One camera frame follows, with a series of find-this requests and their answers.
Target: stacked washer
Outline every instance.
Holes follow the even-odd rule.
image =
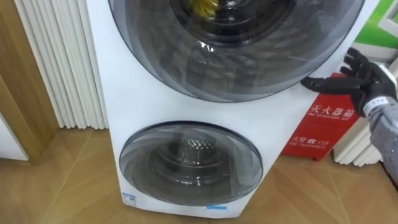
[[[87,0],[127,205],[239,216],[378,1],[206,2]]]

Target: blue label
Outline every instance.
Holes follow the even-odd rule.
[[[206,206],[207,209],[214,209],[214,210],[227,210],[227,206],[219,206],[219,205],[209,205]]]

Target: finger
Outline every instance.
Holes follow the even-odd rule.
[[[362,87],[363,81],[355,77],[304,78],[301,84],[317,93],[349,95],[358,91]]]
[[[370,67],[369,63],[364,63],[361,64],[361,66],[358,68],[358,72],[356,76],[362,80],[369,81],[372,75],[372,68]]]
[[[355,77],[356,76],[356,74],[354,74],[353,71],[350,68],[347,68],[347,67],[341,67],[340,68],[340,72],[343,73],[346,76],[349,76],[349,77]]]
[[[352,48],[352,47],[350,47],[348,49],[347,54],[355,59],[362,56],[361,52],[359,52],[358,50],[356,50],[355,48]]]
[[[354,68],[357,67],[357,64],[361,62],[355,61],[354,58],[352,58],[351,56],[345,56],[344,63],[346,63],[351,68]]]

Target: washer door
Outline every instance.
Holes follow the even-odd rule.
[[[186,95],[249,101],[311,74],[364,0],[109,0],[140,63]]]
[[[126,180],[148,196],[206,206],[252,192],[261,181],[261,161],[242,136],[219,126],[182,121],[134,134],[119,163]]]

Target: fire extinguisher box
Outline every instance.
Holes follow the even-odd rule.
[[[348,95],[318,95],[282,154],[320,161],[358,119]]]

